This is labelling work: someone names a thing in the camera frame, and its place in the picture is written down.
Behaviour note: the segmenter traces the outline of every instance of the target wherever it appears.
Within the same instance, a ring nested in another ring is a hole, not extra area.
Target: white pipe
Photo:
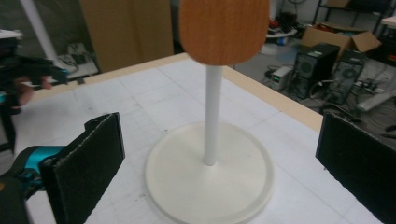
[[[35,34],[37,35],[38,41],[40,42],[47,59],[57,62],[57,54],[52,46],[52,43],[50,42],[49,35],[46,28],[44,27],[43,21],[38,14],[37,8],[35,7],[34,0],[20,1],[24,11],[26,12],[27,17],[29,18],[30,23],[32,23]]]
[[[219,102],[221,89],[221,66],[206,68],[206,106],[205,106],[205,157],[208,166],[216,163],[219,132]]]

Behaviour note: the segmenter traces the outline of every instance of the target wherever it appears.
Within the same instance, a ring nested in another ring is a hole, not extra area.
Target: wooden disc
[[[268,0],[182,0],[182,46],[199,63],[227,65],[253,57],[264,44]]]

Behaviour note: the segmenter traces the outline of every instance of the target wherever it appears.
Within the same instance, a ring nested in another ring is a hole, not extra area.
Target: person's hand
[[[52,88],[52,85],[48,81],[49,77],[48,76],[43,76],[41,78],[41,87],[46,90],[50,90]],[[19,95],[19,103],[20,106],[26,105],[30,100],[32,100],[33,95],[35,93],[35,90],[24,84],[23,82],[28,82],[29,77],[21,77],[18,79],[15,79],[14,83],[16,86],[16,89],[18,91]]]

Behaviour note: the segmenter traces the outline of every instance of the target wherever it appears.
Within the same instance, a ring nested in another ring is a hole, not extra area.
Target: cardboard box
[[[301,45],[313,47],[319,43],[339,46],[338,56],[341,56],[345,49],[367,52],[381,45],[381,42],[369,31],[331,23],[321,23],[306,28]]]
[[[347,7],[350,0],[327,0],[326,7]]]

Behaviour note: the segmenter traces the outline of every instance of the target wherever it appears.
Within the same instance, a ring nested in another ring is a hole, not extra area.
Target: white table
[[[380,223],[315,158],[321,116],[225,67],[220,120],[255,135],[276,169],[270,202],[249,223]],[[83,123],[120,112],[126,158],[87,223],[173,223],[149,197],[144,165],[172,130],[205,118],[205,68],[181,54],[38,91],[14,117],[17,151],[65,146]],[[35,223],[54,223],[45,192],[27,203]]]

